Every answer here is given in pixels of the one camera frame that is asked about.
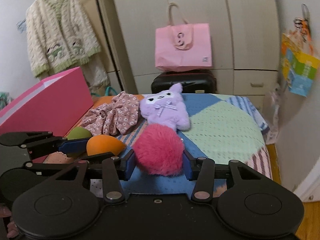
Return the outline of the person's left hand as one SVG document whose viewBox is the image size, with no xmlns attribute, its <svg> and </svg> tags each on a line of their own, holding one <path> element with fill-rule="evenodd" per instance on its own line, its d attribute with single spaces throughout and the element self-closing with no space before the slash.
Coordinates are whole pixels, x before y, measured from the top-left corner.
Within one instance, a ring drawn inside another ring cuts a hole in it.
<svg viewBox="0 0 320 240">
<path fill-rule="evenodd" d="M 19 235 L 19 231 L 17 229 L 17 226 L 12 218 L 12 213 L 9 210 L 8 207 L 5 205 L 0 206 L 0 216 L 1 218 L 5 219 L 4 225 L 7 227 L 7 237 L 8 238 L 15 238 Z"/>
</svg>

